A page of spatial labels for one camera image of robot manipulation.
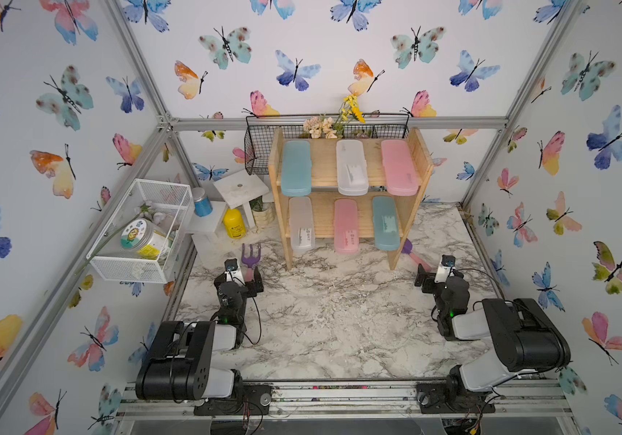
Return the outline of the teal pencil case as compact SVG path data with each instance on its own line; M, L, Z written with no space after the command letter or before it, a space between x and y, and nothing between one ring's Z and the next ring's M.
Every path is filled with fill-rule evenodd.
M309 141L287 141L283 148L281 190L287 197L305 197L312 191Z
M372 199L372 222L374 223L374 244L383 251L395 251L400 246L400 221L395 201L389 196Z

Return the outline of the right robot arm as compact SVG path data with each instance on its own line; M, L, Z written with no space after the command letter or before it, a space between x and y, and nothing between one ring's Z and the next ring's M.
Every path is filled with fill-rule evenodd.
M414 286L433 296L433 320L445 340L491 340L490 351L450 372L449 381L461 391L486 393L520 374L547 373L571 362L568 342L530 298L485 298L470 308L470 284L451 268L433 273L420 266Z

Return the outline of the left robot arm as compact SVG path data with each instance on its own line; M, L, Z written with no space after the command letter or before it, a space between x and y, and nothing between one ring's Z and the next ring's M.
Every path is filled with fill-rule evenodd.
M211 319L167 321L158 328L135 381L138 399L244 400L240 373L213 366L212 357L240 348L247 339L247 301L264 291L263 280L257 268L249 281L238 270L227 270L214 284L220 307Z

